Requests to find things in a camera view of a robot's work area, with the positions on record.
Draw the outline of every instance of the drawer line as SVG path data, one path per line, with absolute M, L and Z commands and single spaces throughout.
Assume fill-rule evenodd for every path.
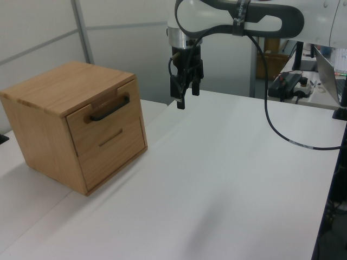
M 108 143 L 111 141 L 113 138 L 119 136 L 123 132 L 123 128 L 121 128 L 119 131 L 116 132 L 116 134 L 112 135 L 110 138 L 106 139 L 104 142 L 99 144 L 99 147 L 103 146 L 104 144 Z

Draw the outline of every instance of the wooden box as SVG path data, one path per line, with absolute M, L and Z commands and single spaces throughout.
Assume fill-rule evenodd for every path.
M 70 62 L 0 99 L 26 163 L 84 195 L 147 150 L 134 74 Z

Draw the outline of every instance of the desk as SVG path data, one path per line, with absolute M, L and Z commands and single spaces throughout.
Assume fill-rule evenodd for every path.
M 141 100 L 145 126 L 167 105 Z M 13 131 L 0 145 L 0 253 L 57 205 L 71 189 L 29 168 Z
M 186 110 L 146 127 L 146 153 L 90 197 L 70 192 L 0 259 L 311 259 L 338 151 L 287 143 L 263 107 L 187 92 Z M 269 101 L 269 114 L 309 145 L 345 129 L 331 110 Z
M 303 54 L 309 54 L 309 51 L 304 50 Z M 283 70 L 281 72 L 289 72 L 292 70 L 293 64 L 295 59 L 295 53 L 290 58 L 290 60 L 287 62 L 287 64 L 284 66 Z M 316 58 L 310 58 L 302 56 L 301 60 L 307 60 L 307 61 L 315 61 Z M 303 77 L 306 77 L 311 80 L 312 82 L 317 81 L 317 83 L 320 83 L 319 75 L 317 72 L 313 71 L 303 71 Z M 337 76 L 337 79 L 345 79 L 345 77 Z M 279 101 L 279 99 L 275 97 L 269 97 L 269 100 Z M 286 99 L 285 102 L 295 104 L 297 100 L 297 97 L 293 97 L 291 99 Z M 313 88 L 311 91 L 311 95 L 308 98 L 302 98 L 298 101 L 299 105 L 305 105 L 305 106 L 311 106 L 311 107 L 320 107 L 325 109 L 331 109 L 331 110 L 337 110 L 339 108 L 339 105 L 336 103 L 336 101 L 333 99 L 333 97 L 329 94 L 328 91 L 325 90 L 325 92 L 321 93 L 317 86 Z

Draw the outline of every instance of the black drawer handle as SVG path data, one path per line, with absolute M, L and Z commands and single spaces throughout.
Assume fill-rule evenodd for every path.
M 100 115 L 100 116 L 94 116 L 91 115 L 91 120 L 92 121 L 100 121 L 102 119 L 104 119 L 105 117 L 111 115 L 113 112 L 116 112 L 117 110 L 119 110 L 120 108 L 124 107 L 126 104 L 128 104 L 130 102 L 130 98 L 128 96 L 124 97 L 124 102 L 115 106 L 114 108 L 112 108 L 111 110 L 107 111 L 105 114 Z

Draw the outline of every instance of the laptop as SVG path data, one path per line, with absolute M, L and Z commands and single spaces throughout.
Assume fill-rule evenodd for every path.
M 340 104 L 345 79 L 336 80 L 334 67 L 316 47 L 314 50 L 316 52 L 319 79 L 335 101 Z

